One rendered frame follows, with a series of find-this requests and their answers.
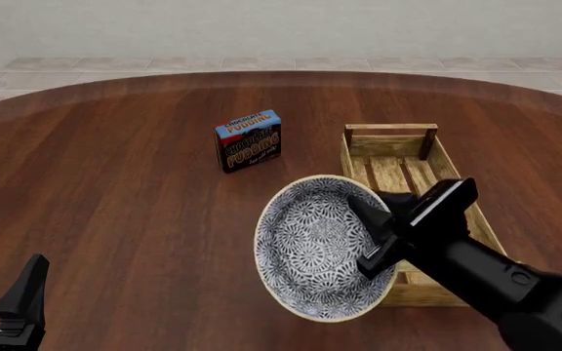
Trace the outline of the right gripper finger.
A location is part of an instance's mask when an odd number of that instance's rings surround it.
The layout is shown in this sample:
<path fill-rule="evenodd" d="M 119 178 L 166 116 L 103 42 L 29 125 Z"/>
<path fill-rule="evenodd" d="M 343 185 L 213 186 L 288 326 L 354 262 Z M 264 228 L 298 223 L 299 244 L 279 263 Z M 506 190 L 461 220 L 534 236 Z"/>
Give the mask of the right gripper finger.
<path fill-rule="evenodd" d="M 377 191 L 376 193 L 395 217 L 412 218 L 415 207 L 420 203 L 420 198 L 413 192 Z"/>
<path fill-rule="evenodd" d="M 397 239 L 391 229 L 391 213 L 372 207 L 354 195 L 348 197 L 348 205 L 362 222 L 376 246 L 384 250 L 391 250 L 394 247 Z"/>

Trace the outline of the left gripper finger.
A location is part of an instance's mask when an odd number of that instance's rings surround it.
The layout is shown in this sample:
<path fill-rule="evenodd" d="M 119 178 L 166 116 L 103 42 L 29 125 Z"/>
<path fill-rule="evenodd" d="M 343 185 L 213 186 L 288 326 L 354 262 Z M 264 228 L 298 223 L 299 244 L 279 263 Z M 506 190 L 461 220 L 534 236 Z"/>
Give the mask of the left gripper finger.
<path fill-rule="evenodd" d="M 49 260 L 36 253 L 0 298 L 0 327 L 45 327 L 44 293 Z"/>

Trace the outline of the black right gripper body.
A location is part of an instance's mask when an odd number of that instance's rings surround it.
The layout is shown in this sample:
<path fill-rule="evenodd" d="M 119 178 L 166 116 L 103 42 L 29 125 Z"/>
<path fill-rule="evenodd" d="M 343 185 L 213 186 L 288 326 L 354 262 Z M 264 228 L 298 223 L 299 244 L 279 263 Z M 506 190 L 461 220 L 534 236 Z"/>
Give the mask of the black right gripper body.
<path fill-rule="evenodd" d="M 413 217 L 392 216 L 396 244 L 391 250 L 374 247 L 357 258 L 360 274 L 374 280 L 382 271 L 402 260 L 420 270 L 429 270 L 446 259 L 446 247 L 469 235 L 465 211 L 478 198 L 472 177 L 438 181 L 419 196 Z"/>

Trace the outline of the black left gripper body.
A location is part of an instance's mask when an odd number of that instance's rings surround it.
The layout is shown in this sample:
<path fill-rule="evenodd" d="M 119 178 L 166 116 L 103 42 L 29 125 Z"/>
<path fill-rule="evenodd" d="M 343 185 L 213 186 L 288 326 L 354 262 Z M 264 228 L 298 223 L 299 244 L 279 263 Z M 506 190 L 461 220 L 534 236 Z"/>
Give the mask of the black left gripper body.
<path fill-rule="evenodd" d="M 0 351 L 38 351 L 44 335 L 44 328 L 36 325 L 24 325 L 20 330 L 0 329 Z"/>

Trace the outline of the black white patterned bowl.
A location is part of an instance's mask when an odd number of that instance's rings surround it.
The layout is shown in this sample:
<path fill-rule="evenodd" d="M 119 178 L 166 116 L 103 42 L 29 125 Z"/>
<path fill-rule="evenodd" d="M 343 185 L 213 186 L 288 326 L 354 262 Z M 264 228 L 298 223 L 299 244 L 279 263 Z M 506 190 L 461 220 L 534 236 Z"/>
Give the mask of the black white patterned bowl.
<path fill-rule="evenodd" d="M 280 189 L 263 208 L 254 234 L 261 282 L 283 308 L 319 323 L 340 323 L 375 309 L 398 273 L 373 280 L 356 260 L 375 245 L 348 199 L 378 210 L 386 204 L 367 186 L 339 175 L 312 175 Z"/>

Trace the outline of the wooden slat tray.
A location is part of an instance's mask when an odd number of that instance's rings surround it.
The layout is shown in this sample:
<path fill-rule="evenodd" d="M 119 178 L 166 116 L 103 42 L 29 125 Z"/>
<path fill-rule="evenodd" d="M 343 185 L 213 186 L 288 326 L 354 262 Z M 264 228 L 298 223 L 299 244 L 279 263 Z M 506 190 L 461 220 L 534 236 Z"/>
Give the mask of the wooden slat tray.
<path fill-rule="evenodd" d="M 435 124 L 345 125 L 342 174 L 373 190 L 422 195 L 438 180 L 459 177 Z M 397 264 L 384 307 L 465 307 L 414 265 Z"/>

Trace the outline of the chocolate pudding box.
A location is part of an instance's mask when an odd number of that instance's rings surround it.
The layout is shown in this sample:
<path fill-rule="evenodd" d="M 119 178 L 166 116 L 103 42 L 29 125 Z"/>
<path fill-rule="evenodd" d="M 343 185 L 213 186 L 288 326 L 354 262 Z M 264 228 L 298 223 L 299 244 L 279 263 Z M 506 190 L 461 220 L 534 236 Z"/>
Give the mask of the chocolate pudding box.
<path fill-rule="evenodd" d="M 265 110 L 214 128 L 219 164 L 226 174 L 281 155 L 281 119 Z"/>

